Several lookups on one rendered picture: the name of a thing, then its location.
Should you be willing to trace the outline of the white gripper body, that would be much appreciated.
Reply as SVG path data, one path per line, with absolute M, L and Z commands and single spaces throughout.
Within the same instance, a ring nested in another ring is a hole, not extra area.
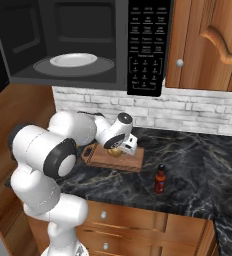
M 137 144 L 136 143 L 122 143 L 120 145 L 120 150 L 124 153 L 134 156 L 136 154 L 137 150 Z

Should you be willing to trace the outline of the wooden cutting board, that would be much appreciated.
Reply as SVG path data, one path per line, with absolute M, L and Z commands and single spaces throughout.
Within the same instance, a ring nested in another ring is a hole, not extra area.
M 84 148 L 81 158 L 88 166 L 140 172 L 144 158 L 144 149 L 138 147 L 134 156 L 121 154 L 115 157 L 110 155 L 100 144 L 93 143 Z

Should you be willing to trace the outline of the yellow-brown potato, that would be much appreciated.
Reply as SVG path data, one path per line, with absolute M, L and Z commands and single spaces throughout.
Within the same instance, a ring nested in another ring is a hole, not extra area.
M 122 155 L 122 151 L 118 148 L 108 149 L 107 153 L 113 157 L 119 157 Z

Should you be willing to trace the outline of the black microwave oven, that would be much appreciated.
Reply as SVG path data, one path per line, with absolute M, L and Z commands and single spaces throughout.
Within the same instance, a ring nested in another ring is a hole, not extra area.
M 161 95 L 174 0 L 0 0 L 0 50 L 12 83 Z M 94 54 L 82 67 L 50 59 Z

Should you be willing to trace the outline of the red hot sauce bottle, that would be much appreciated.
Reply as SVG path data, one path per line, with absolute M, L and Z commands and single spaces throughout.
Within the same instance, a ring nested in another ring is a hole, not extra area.
M 154 185 L 154 191 L 157 194 L 162 194 L 164 192 L 165 181 L 166 181 L 165 165 L 159 164 L 158 171 L 155 176 L 155 185 Z

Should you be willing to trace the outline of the wooden drawer front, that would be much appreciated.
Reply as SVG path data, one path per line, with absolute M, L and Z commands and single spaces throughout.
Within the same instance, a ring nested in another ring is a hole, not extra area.
M 78 227 L 76 232 L 90 256 L 162 256 L 160 246 L 140 238 L 113 234 L 88 226 Z M 103 249 L 104 243 L 108 243 L 108 250 Z
M 94 201 L 89 201 L 88 207 L 87 220 L 93 223 L 129 229 L 166 230 L 168 215 L 165 213 Z M 107 213 L 105 219 L 100 217 L 102 211 Z

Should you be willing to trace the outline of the white plate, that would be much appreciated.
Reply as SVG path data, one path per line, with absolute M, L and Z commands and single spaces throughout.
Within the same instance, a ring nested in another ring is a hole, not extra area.
M 50 63 L 56 67 L 82 67 L 94 63 L 97 59 L 94 54 L 68 53 L 51 58 Z

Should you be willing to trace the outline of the wooden cupboard door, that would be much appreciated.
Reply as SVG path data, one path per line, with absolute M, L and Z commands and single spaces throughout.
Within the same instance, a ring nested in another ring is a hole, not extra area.
M 232 92 L 232 0 L 174 0 L 166 86 Z

